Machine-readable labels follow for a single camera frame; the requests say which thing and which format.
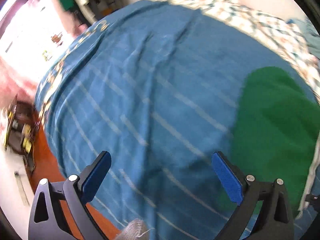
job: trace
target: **red floor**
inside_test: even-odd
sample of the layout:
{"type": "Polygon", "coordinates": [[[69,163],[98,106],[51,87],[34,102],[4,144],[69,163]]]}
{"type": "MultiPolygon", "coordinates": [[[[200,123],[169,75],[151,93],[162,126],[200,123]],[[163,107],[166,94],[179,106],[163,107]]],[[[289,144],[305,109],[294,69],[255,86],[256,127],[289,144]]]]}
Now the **red floor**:
{"type": "MultiPolygon", "coordinates": [[[[36,169],[34,170],[32,177],[30,178],[30,183],[33,191],[36,190],[36,187],[42,178],[47,178],[50,182],[65,180],[59,172],[57,160],[52,155],[47,145],[47,140],[42,129],[40,129],[39,134],[36,137],[34,156],[36,161],[36,169]]],[[[89,204],[87,204],[87,207],[104,234],[110,240],[114,239],[119,233],[119,230],[115,228],[109,220],[104,218],[95,208],[93,208],[89,204]]],[[[74,237],[83,239],[74,220],[72,219],[67,204],[64,201],[62,201],[62,208],[65,212],[66,219],[74,237]]]]}

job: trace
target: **silver screw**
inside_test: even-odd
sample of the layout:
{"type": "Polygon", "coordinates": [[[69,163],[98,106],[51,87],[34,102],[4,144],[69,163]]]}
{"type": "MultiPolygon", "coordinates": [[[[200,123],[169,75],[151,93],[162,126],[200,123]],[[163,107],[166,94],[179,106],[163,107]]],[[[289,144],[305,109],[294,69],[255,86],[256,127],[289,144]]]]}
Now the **silver screw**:
{"type": "Polygon", "coordinates": [[[282,179],[277,179],[277,183],[278,183],[279,185],[282,185],[282,184],[283,184],[283,180],[282,180],[282,179]]]}
{"type": "Polygon", "coordinates": [[[48,182],[47,179],[41,179],[41,180],[40,180],[40,184],[41,184],[41,185],[45,185],[47,182],[48,182]]]}
{"type": "Polygon", "coordinates": [[[247,181],[254,181],[254,180],[255,180],[254,176],[252,175],[247,176],[247,181]]]}
{"type": "Polygon", "coordinates": [[[69,180],[70,180],[70,181],[75,181],[76,179],[78,179],[78,176],[77,176],[77,175],[70,175],[70,176],[69,176],[69,180]]]}

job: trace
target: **pink curtain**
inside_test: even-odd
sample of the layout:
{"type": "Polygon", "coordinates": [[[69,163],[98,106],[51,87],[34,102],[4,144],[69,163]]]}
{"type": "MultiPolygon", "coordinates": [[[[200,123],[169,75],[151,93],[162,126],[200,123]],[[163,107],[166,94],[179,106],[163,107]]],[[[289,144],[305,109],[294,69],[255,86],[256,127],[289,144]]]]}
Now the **pink curtain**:
{"type": "Polygon", "coordinates": [[[20,76],[9,64],[0,56],[0,109],[8,106],[18,95],[18,100],[29,103],[34,101],[37,84],[20,76]]]}

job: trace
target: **blue bedsheet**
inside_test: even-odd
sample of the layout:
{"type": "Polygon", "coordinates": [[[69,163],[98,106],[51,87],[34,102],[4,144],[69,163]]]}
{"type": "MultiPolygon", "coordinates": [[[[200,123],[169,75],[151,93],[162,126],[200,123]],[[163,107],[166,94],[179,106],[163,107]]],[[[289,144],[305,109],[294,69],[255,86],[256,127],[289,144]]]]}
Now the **blue bedsheet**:
{"type": "Polygon", "coordinates": [[[49,147],[64,176],[110,152],[92,205],[119,229],[143,219],[150,239],[213,239],[230,217],[210,160],[230,152],[249,73],[278,66],[315,101],[290,64],[253,38],[166,2],[129,5],[75,46],[36,95],[49,147]]]}

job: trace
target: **striped blue bedsheet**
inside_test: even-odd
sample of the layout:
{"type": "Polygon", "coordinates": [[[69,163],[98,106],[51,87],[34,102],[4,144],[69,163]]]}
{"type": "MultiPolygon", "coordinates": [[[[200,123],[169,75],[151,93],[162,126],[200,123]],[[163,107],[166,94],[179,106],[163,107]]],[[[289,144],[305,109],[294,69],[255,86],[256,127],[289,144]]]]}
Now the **striped blue bedsheet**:
{"type": "MultiPolygon", "coordinates": [[[[41,81],[36,107],[64,176],[111,153],[92,205],[116,227],[141,218],[150,239],[209,240],[232,213],[219,206],[223,189],[210,159],[230,153],[244,79],[278,66],[315,101],[302,71],[312,67],[307,54],[295,26],[237,0],[142,0],[70,46],[41,81]]],[[[296,238],[309,212],[296,222],[296,238]]]]}

